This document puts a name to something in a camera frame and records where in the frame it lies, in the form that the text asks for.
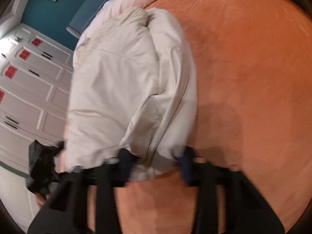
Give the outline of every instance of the red paper cutout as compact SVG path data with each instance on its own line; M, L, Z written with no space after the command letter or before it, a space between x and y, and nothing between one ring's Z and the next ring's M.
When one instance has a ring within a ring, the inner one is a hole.
M38 38L35 38L33 41L32 41L32 44L34 46L39 46L40 44L42 43L42 40L38 39Z
M16 71L17 71L17 68L15 68L13 66L9 66L4 75L7 76L8 78L12 79L13 76L15 75Z
M23 50L22 53L18 57L20 57L23 60L27 60L29 55L30 55L29 51Z
M0 104L1 104L3 97L4 97L4 92L0 90Z

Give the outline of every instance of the red decoration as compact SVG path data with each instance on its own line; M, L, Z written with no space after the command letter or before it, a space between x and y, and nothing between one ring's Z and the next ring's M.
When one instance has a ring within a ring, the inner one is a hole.
M34 46L39 46L41 44L42 40L38 39L38 38L35 38L33 41L32 41L32 44Z
M30 55L29 51L23 50L18 57L20 57L23 60L27 60L29 55Z
M7 71L5 72L5 76L7 76L8 78L12 79L13 76L15 75L15 72L17 71L17 68L13 67L13 66L9 66L7 68Z
M0 90L0 104L1 104L3 97L4 97L4 92Z

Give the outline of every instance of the green floor border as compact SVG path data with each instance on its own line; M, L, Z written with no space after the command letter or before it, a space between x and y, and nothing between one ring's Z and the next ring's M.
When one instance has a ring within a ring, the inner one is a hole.
M13 167L11 167L11 166L9 166L9 165L1 162L1 161L0 161L0 166L2 168L4 168L4 169L8 170L9 172L12 172L12 173L14 173L14 174L16 174L16 175L18 175L20 177L23 177L23 178L27 178L28 177L27 173L23 173L23 172L21 172L21 171L19 171L17 169L14 169Z

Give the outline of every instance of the orange bedsheet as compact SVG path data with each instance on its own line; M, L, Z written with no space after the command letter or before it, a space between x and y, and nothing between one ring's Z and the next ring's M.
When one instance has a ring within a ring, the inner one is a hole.
M288 0L157 0L198 73L190 146L239 165L286 231L312 197L312 20ZM190 233L195 190L178 173L117 190L125 234Z

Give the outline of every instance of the teal wall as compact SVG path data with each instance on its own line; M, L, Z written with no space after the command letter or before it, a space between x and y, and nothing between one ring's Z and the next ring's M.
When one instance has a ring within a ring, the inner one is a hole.
M74 50L77 38L66 27L85 0L29 0L22 23Z

